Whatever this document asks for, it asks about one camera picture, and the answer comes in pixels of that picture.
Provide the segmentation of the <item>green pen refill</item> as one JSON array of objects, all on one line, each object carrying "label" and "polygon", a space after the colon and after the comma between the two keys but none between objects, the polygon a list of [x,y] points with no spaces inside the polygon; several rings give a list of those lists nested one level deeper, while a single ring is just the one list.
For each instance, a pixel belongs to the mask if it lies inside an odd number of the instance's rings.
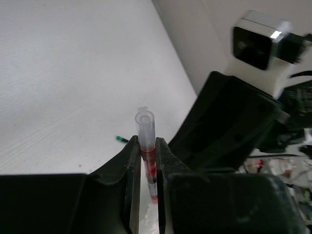
[{"label": "green pen refill", "polygon": [[119,142],[124,142],[124,143],[129,142],[129,140],[127,140],[127,139],[125,139],[125,138],[123,138],[121,136],[116,136],[116,140],[119,141]]}]

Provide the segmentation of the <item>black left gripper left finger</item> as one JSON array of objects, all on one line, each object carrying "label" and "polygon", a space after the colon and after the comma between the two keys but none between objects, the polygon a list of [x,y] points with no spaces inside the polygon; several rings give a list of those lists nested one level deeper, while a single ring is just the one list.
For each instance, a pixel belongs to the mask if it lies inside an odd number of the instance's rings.
[{"label": "black left gripper left finger", "polygon": [[141,159],[133,136],[90,174],[2,175],[3,234],[136,234]]}]

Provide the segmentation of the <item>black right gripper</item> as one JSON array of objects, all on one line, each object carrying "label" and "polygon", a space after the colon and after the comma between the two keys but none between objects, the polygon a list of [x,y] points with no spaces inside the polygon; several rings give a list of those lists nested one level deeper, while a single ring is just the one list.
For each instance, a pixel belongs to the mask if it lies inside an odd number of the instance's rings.
[{"label": "black right gripper", "polygon": [[311,126],[311,81],[289,86],[273,98],[213,71],[169,148],[193,170],[237,169],[254,149]]}]

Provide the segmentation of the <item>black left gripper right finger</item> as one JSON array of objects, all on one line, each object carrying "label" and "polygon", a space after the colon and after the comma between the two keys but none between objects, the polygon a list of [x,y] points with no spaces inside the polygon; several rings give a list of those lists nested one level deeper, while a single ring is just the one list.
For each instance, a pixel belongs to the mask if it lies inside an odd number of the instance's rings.
[{"label": "black left gripper right finger", "polygon": [[286,185],[274,175],[200,174],[156,140],[158,225],[162,234],[303,234]]}]

